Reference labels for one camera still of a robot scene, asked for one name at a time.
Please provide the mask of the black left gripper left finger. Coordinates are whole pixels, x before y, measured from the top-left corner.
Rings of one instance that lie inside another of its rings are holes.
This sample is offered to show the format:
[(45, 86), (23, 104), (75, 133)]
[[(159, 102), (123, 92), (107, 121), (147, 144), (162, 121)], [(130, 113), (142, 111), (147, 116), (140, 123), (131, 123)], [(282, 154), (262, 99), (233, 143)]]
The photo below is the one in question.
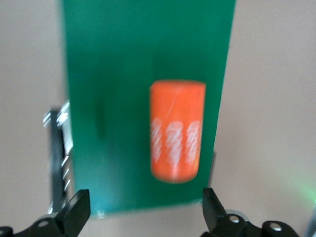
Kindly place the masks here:
[(27, 230), (29, 237), (77, 237), (90, 217), (89, 190), (79, 190), (55, 215), (43, 217)]

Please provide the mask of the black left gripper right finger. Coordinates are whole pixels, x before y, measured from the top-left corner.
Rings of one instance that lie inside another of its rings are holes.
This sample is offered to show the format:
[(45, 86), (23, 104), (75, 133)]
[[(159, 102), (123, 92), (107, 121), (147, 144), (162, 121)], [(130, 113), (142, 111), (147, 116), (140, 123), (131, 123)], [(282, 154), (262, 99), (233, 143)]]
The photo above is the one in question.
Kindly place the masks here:
[(203, 189), (203, 216), (208, 227), (202, 237), (244, 237), (246, 221), (239, 215), (228, 214), (212, 188)]

